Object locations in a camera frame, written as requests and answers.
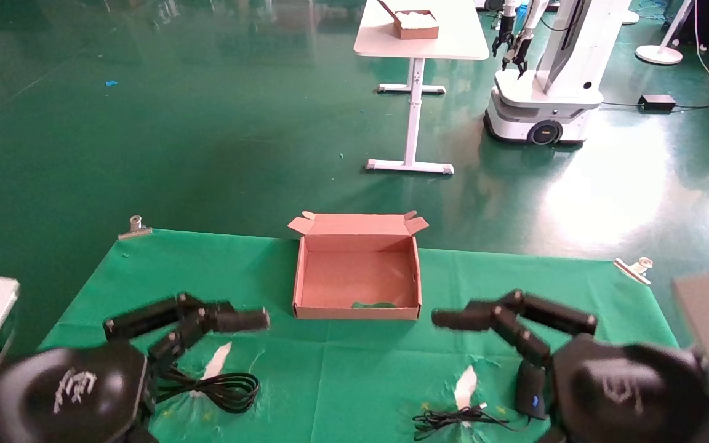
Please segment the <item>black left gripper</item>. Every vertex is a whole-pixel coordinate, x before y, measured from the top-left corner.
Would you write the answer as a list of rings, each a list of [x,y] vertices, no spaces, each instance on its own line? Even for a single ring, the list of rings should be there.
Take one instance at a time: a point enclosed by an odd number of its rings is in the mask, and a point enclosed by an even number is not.
[[[208,333],[268,330],[265,308],[237,311],[180,293],[104,320],[107,340],[177,323],[146,356],[128,342],[54,348],[0,372],[0,442],[155,442],[150,365],[172,365]]]

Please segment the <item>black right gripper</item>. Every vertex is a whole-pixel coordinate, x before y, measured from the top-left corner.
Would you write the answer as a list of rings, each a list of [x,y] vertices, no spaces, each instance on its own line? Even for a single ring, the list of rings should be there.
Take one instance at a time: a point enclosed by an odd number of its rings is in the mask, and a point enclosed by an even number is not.
[[[431,322],[448,330],[492,330],[530,364],[550,362],[548,413],[565,441],[691,442],[701,431],[709,392],[690,351],[581,336],[551,356],[518,316],[571,336],[594,335],[598,327],[593,314],[520,289],[507,292],[501,306],[434,309]]]

